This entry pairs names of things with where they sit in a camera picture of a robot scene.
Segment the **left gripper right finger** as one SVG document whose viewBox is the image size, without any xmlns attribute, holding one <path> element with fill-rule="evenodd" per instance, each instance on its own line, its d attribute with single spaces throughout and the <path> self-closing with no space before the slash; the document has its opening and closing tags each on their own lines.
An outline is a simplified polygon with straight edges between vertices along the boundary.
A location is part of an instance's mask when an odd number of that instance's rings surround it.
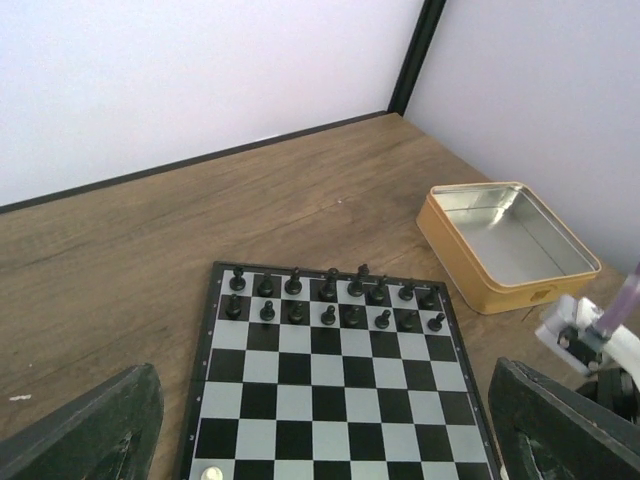
<svg viewBox="0 0 640 480">
<path fill-rule="evenodd" d="M 488 399 L 507 478 L 639 477 L 639 424 L 576 390 L 502 357 Z"/>
</svg>

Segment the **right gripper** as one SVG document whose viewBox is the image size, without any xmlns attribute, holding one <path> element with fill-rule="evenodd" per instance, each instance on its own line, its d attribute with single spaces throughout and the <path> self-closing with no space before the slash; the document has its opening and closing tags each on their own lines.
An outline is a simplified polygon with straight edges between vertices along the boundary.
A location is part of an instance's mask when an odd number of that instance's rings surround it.
<svg viewBox="0 0 640 480">
<path fill-rule="evenodd" d="M 600 371 L 576 392 L 625 420 L 639 424 L 639 389 L 632 376 L 617 367 Z"/>
</svg>

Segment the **white chess pawn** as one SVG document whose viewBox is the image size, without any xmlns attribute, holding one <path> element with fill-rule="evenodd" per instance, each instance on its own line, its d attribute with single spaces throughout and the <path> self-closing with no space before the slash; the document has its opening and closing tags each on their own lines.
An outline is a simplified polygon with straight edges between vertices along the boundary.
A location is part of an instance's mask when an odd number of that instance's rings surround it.
<svg viewBox="0 0 640 480">
<path fill-rule="evenodd" d="M 201 480 L 223 480 L 223 471 L 218 466 L 206 467 L 200 476 Z"/>
</svg>

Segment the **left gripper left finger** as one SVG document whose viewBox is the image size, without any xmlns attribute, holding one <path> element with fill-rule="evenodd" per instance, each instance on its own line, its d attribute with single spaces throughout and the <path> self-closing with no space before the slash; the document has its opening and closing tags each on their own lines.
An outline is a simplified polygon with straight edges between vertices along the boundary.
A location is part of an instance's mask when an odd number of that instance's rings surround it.
<svg viewBox="0 0 640 480">
<path fill-rule="evenodd" d="M 159 375 L 131 366 L 1 442 L 3 479 L 146 479 L 164 413 Z"/>
</svg>

